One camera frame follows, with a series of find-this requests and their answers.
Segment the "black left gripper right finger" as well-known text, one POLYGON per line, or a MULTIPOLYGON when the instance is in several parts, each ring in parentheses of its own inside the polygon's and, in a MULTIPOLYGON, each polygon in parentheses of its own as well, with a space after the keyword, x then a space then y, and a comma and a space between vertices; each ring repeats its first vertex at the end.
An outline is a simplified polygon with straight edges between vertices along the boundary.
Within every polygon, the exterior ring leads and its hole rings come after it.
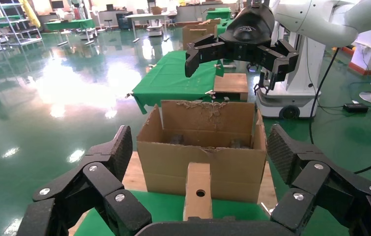
POLYGON ((314 210, 327 210, 352 236, 371 236, 371 181, 337 166, 315 145, 291 138, 274 124, 267 154, 289 190, 271 221, 301 235, 314 210))

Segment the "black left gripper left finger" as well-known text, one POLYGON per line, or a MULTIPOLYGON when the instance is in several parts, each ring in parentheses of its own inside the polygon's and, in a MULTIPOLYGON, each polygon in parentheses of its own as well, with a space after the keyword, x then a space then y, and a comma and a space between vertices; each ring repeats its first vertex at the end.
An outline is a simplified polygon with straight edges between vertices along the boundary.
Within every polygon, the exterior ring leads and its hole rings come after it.
POLYGON ((122 184, 133 153, 131 128, 92 146, 79 164, 38 188, 17 231, 19 236, 66 236, 94 209, 116 236, 134 236, 151 224, 150 212, 122 184))

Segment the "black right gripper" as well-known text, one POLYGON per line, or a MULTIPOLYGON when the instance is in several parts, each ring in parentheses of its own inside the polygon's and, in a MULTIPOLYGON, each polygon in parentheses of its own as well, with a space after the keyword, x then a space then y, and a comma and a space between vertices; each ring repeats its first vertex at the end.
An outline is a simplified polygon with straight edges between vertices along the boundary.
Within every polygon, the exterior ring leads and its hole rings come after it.
POLYGON ((192 77, 202 63, 224 58, 257 62, 271 75, 268 81, 261 76, 258 86, 273 90, 276 82, 283 82, 286 74, 295 70, 299 58, 295 48, 284 39, 270 46, 274 23, 268 3, 243 8, 219 39, 208 34, 187 44, 185 76, 192 77))

